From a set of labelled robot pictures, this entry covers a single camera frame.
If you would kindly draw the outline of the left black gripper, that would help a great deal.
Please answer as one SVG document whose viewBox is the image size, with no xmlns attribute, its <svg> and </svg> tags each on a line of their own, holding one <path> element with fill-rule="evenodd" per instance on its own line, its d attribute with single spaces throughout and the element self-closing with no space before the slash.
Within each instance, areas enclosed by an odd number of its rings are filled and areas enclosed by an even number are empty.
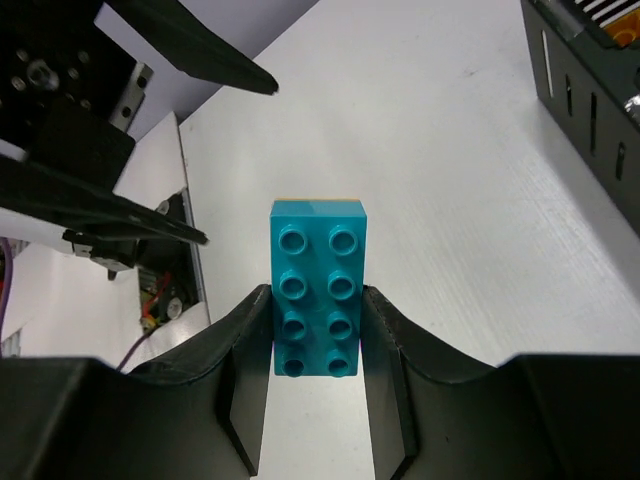
<svg viewBox="0 0 640 480">
<path fill-rule="evenodd" d="M 274 95 L 276 79 L 175 0 L 108 5 L 176 69 Z M 1 138 L 31 162 L 1 157 L 1 207 L 102 240 L 205 233 L 110 191 L 135 147 L 129 127 L 152 70 L 95 24 L 100 1 L 1 4 Z"/>
</svg>

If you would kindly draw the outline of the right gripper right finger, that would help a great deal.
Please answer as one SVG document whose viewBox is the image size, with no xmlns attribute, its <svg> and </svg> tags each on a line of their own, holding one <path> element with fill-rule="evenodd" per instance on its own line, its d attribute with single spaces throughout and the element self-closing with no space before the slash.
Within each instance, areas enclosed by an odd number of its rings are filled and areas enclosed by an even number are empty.
<svg viewBox="0 0 640 480">
<path fill-rule="evenodd" d="M 639 360 L 476 360 L 362 297 L 362 363 L 379 479 L 635 479 Z"/>
</svg>

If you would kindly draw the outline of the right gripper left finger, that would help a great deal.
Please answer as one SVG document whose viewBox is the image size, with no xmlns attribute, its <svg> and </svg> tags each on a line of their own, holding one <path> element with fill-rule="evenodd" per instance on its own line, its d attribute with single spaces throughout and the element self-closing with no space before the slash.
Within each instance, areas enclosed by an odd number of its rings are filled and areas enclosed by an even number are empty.
<svg viewBox="0 0 640 480">
<path fill-rule="evenodd" d="M 128 373 L 93 358 L 1 363 L 5 479 L 248 479 L 259 469 L 272 295 Z"/>
</svg>

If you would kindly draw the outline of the red blue orange lego stack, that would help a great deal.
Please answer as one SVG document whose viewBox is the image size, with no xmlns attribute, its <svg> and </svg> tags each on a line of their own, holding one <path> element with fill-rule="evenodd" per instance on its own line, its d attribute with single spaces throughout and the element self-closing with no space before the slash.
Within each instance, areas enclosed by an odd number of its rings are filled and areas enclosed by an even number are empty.
<svg viewBox="0 0 640 480">
<path fill-rule="evenodd" d="M 270 213 L 274 371 L 358 370 L 367 214 L 358 200 L 278 199 Z"/>
</svg>

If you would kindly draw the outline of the small orange lego cube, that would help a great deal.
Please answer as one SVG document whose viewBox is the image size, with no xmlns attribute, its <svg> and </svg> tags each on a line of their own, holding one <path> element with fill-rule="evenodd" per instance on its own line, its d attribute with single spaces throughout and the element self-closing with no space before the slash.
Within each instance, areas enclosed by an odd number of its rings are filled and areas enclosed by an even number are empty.
<svg viewBox="0 0 640 480">
<path fill-rule="evenodd" d="M 639 39 L 639 18 L 622 18 L 606 26 L 605 31 L 619 46 L 629 46 Z"/>
</svg>

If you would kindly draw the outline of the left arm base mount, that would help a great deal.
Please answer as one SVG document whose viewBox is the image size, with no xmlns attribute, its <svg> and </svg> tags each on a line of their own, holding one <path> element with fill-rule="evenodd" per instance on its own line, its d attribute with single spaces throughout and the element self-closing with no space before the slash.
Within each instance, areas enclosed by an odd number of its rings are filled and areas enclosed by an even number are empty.
<svg viewBox="0 0 640 480">
<path fill-rule="evenodd" d="M 175 239 L 141 240 L 137 247 L 140 325 L 149 335 L 204 300 L 197 249 Z"/>
</svg>

